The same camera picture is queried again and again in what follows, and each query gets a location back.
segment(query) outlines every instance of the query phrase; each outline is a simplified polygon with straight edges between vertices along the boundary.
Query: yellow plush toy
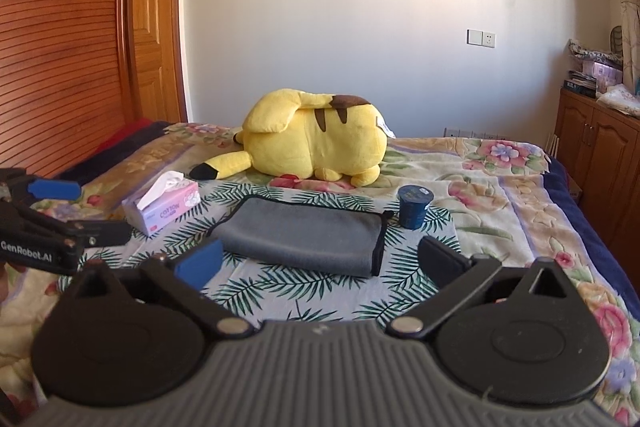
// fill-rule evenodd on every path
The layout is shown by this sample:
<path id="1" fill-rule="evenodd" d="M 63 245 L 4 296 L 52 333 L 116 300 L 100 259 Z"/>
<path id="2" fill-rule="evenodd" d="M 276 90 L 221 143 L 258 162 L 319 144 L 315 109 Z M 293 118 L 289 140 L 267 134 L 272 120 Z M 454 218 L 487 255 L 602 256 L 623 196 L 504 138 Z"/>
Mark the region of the yellow plush toy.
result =
<path id="1" fill-rule="evenodd" d="M 226 178 L 249 167 L 272 176 L 372 184 L 392 136 L 380 112 L 358 96 L 279 89 L 262 97 L 234 139 L 240 152 L 216 156 L 190 173 L 196 180 Z"/>

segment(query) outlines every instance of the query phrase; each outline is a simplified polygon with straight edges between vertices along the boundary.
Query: pink tissue box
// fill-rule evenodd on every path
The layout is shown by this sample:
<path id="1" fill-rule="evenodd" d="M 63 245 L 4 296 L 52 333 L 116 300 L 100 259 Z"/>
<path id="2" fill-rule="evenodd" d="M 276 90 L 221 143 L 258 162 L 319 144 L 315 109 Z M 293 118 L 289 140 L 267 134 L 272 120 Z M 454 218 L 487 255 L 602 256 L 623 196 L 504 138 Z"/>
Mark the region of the pink tissue box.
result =
<path id="1" fill-rule="evenodd" d="M 146 190 L 139 190 L 122 202 L 122 208 L 129 224 L 145 235 L 156 233 L 200 203 L 198 184 L 186 179 L 178 182 L 175 187 L 170 188 L 157 200 L 140 210 L 136 204 L 145 193 Z"/>

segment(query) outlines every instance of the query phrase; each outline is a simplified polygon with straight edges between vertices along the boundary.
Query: tissue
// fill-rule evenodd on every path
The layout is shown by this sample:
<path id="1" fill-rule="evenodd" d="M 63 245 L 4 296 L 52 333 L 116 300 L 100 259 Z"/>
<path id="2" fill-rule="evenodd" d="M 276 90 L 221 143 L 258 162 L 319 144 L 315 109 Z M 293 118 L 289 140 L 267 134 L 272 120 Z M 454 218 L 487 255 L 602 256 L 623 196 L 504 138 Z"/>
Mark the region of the tissue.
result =
<path id="1" fill-rule="evenodd" d="M 153 235 L 200 203 L 198 184 L 182 172 L 167 171 L 147 190 L 122 202 L 127 221 L 145 235 Z"/>

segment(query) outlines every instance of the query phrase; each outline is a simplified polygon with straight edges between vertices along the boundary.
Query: cabinet door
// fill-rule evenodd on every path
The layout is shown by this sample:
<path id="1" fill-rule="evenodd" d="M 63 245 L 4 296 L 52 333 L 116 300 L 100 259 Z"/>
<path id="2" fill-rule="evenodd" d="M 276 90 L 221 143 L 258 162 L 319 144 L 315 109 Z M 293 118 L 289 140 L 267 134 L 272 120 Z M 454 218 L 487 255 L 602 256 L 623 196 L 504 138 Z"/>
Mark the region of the cabinet door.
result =
<path id="1" fill-rule="evenodd" d="M 586 148 L 583 147 L 582 137 L 589 130 L 592 116 L 593 107 L 565 94 L 560 96 L 556 121 L 556 135 L 560 139 L 558 161 L 580 187 L 586 175 L 584 162 L 580 158 L 580 150 Z"/>
<path id="2" fill-rule="evenodd" d="M 580 207 L 593 229 L 607 244 L 619 215 L 623 185 L 631 165 L 638 131 L 598 110 L 586 139 L 588 153 Z"/>
<path id="3" fill-rule="evenodd" d="M 617 221 L 616 231 L 607 246 L 622 266 L 636 291 L 640 290 L 640 249 L 638 248 L 638 234 L 640 232 L 640 147 L 636 146 L 635 158 L 632 160 L 633 177 L 631 183 L 631 199 L 628 203 L 621 202 L 624 207 L 622 219 Z"/>

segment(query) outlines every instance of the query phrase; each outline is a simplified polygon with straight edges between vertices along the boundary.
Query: wall socket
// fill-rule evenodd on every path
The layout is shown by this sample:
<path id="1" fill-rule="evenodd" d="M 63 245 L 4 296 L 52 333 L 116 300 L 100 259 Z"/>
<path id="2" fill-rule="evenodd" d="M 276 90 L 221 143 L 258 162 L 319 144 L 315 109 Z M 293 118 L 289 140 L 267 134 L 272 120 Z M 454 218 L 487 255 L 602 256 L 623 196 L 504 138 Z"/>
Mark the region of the wall socket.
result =
<path id="1" fill-rule="evenodd" d="M 482 32 L 482 45 L 485 48 L 495 48 L 495 33 Z"/>
<path id="2" fill-rule="evenodd" d="M 480 30 L 467 30 L 466 43 L 472 46 L 484 46 L 495 48 L 495 33 L 481 32 Z"/>

